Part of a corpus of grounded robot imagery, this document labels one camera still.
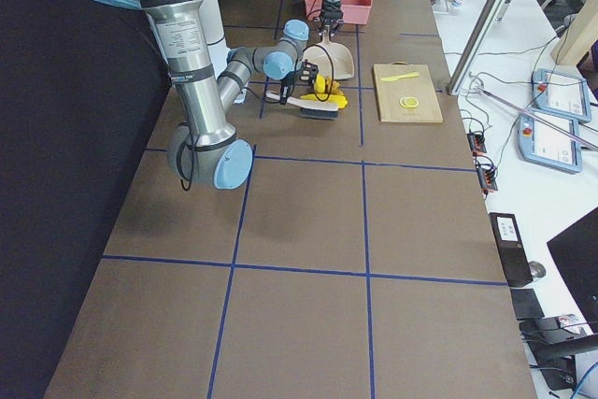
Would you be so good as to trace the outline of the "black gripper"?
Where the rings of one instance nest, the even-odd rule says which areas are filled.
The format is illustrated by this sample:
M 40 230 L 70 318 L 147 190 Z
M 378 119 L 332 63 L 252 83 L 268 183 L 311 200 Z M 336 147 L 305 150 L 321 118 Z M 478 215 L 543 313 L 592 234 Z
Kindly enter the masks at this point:
M 316 64 L 310 63 L 308 60 L 303 60 L 298 69 L 287 74 L 280 82 L 278 102 L 281 105 L 287 103 L 292 96 L 297 81 L 302 81 L 313 86 L 318 74 L 319 68 Z
M 341 9 L 341 2 L 330 2 L 323 0 L 319 15 L 315 17 L 315 21 L 319 24 L 318 34 L 328 33 L 334 36 L 343 26 L 343 11 Z

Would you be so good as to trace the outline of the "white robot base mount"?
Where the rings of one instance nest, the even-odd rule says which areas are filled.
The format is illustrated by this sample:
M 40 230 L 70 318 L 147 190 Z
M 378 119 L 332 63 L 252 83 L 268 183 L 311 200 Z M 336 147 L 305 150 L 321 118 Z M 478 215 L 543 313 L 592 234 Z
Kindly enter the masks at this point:
M 203 0 L 199 19 L 206 42 L 206 57 L 219 82 L 219 96 L 227 112 L 234 103 L 245 101 L 243 90 L 251 75 L 249 66 L 238 60 L 228 63 L 230 49 L 223 30 L 219 0 Z

